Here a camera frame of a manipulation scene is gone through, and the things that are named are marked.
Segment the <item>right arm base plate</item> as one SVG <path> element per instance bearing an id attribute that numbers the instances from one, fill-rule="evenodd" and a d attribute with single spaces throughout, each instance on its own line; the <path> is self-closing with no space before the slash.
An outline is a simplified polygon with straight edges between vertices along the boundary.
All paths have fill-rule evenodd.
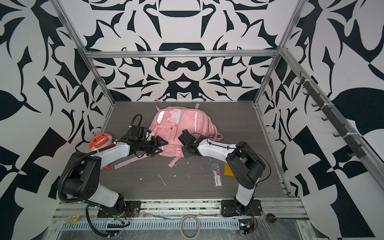
<path id="1" fill-rule="evenodd" d="M 237 200 L 221 200 L 221 215 L 223 217 L 261 216 L 262 211 L 259 200 L 251 200 L 247 206 L 243 206 Z"/>

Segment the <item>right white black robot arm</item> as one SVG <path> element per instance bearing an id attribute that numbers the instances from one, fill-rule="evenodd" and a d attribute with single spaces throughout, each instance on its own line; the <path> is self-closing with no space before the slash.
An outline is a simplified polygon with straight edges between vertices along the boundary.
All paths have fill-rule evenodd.
<path id="1" fill-rule="evenodd" d="M 234 200 L 222 201 L 224 217 L 250 215 L 258 207 L 253 203 L 257 184 L 269 163 L 257 154 L 246 142 L 237 145 L 218 143 L 207 137 L 195 138 L 188 130 L 178 137 L 186 158 L 191 156 L 210 157 L 227 163 L 238 182 Z"/>

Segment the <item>clear pen refill box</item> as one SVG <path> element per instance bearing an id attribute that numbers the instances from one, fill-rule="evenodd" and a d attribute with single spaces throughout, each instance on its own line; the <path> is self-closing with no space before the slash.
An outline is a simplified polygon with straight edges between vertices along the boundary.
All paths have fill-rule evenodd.
<path id="1" fill-rule="evenodd" d="M 222 186 L 220 165 L 219 164 L 212 164 L 212 171 L 213 171 L 215 186 L 216 187 Z"/>

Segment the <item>roll of clear tape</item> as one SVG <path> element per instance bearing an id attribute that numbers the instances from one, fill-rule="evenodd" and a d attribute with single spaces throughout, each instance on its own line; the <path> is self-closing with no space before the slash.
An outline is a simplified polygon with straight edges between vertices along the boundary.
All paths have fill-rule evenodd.
<path id="1" fill-rule="evenodd" d="M 185 229 L 187 230 L 196 230 L 194 235 L 189 236 L 185 233 Z M 195 240 L 201 231 L 201 223 L 196 216 L 186 215 L 182 218 L 180 223 L 180 233 L 186 240 Z"/>

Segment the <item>red monster plush toy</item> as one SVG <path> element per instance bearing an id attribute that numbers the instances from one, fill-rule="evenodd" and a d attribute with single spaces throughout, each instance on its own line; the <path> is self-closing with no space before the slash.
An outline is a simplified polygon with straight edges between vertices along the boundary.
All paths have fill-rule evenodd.
<path id="1" fill-rule="evenodd" d="M 93 137 L 90 142 L 90 151 L 96 151 L 112 145 L 113 137 L 108 133 L 100 133 Z"/>

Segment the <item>yellow tape piece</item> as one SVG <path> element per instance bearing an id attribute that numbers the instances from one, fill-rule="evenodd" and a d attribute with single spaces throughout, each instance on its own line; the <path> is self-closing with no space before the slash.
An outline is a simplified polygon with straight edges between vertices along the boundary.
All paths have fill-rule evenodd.
<path id="1" fill-rule="evenodd" d="M 78 223 L 80 221 L 80 218 L 81 218 L 80 215 L 70 216 L 70 217 L 68 217 L 66 224 Z"/>

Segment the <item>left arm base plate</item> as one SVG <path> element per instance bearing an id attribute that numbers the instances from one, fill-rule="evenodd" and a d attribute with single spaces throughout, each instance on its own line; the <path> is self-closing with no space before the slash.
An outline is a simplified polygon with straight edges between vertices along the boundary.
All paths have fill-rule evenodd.
<path id="1" fill-rule="evenodd" d="M 114 207 L 101 206 L 98 218 L 112 218 L 118 216 L 121 218 L 131 218 L 140 213 L 141 201 L 122 201 L 117 202 Z"/>

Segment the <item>pink student backpack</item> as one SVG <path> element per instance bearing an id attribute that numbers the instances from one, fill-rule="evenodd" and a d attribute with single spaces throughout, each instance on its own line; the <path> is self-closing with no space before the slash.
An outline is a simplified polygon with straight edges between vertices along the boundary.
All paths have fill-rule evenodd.
<path id="1" fill-rule="evenodd" d="M 188 130 L 195 138 L 205 136 L 215 142 L 223 138 L 211 118 L 200 110 L 199 104 L 196 104 L 194 108 L 167 107 L 165 109 L 157 108 L 157 111 L 149 130 L 154 136 L 159 136 L 168 142 L 166 146 L 161 147 L 163 152 L 160 155 L 173 158 L 169 164 L 170 168 L 184 157 L 183 145 L 178 139 L 183 130 Z"/>

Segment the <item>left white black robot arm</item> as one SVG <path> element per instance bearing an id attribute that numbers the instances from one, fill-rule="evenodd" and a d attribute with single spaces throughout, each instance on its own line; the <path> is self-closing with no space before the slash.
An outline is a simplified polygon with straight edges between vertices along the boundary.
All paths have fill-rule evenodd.
<path id="1" fill-rule="evenodd" d="M 117 141 L 89 153 L 71 155 L 59 178 L 57 191 L 63 203 L 85 202 L 94 206 L 115 207 L 124 198 L 100 184 L 101 169 L 113 162 L 144 152 L 153 157 L 160 154 L 168 142 L 140 125 L 130 129 Z"/>

